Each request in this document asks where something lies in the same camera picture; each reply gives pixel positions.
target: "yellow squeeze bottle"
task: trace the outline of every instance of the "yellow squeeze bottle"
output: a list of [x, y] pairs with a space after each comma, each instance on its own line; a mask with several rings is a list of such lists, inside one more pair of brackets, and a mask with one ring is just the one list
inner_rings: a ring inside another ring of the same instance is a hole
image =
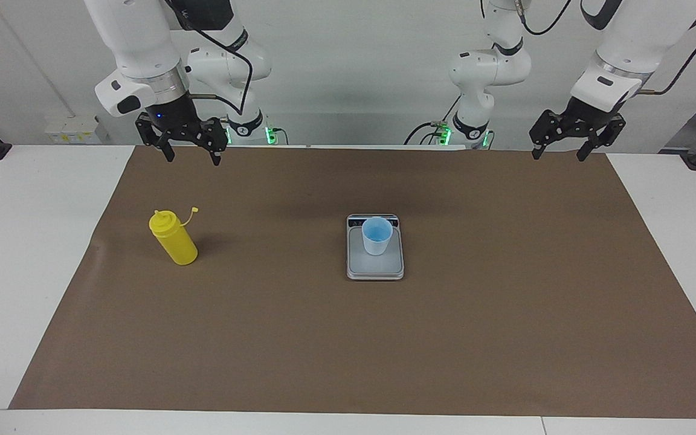
[[178, 265], [191, 264], [198, 258], [198, 248], [184, 228], [197, 211], [197, 207], [193, 207], [190, 218], [185, 223], [182, 223], [174, 212], [168, 210], [155, 210], [155, 215], [149, 218], [149, 229], [152, 230], [152, 234], [157, 237], [160, 245]]

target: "white table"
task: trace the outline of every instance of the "white table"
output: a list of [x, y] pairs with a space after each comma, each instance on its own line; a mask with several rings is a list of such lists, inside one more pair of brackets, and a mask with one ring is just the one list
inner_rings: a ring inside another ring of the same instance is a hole
[[[132, 149], [17, 146], [0, 162], [0, 433], [696, 434], [696, 420], [6, 410]], [[610, 161], [696, 309], [696, 173], [676, 156]]]

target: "plastic cup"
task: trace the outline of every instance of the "plastic cup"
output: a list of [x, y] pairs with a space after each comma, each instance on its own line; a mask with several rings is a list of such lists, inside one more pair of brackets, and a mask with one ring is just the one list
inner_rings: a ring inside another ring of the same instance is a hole
[[364, 250], [371, 256], [381, 256], [388, 248], [394, 234], [394, 227], [384, 217], [370, 217], [361, 226]]

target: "yellow bottle cap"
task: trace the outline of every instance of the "yellow bottle cap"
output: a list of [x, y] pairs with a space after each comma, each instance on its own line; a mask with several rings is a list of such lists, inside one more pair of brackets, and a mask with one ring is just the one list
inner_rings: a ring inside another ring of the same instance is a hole
[[155, 214], [149, 218], [149, 229], [152, 230], [152, 234], [157, 237], [168, 237], [181, 226], [182, 222], [172, 211], [155, 210]]

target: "brown mat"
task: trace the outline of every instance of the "brown mat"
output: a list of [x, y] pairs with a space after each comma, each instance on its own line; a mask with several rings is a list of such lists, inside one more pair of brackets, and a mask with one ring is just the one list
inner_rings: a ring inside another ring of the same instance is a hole
[[[604, 156], [225, 157], [136, 149], [11, 408], [696, 418], [696, 314]], [[178, 267], [147, 220], [192, 205]], [[346, 278], [368, 212], [403, 281]]]

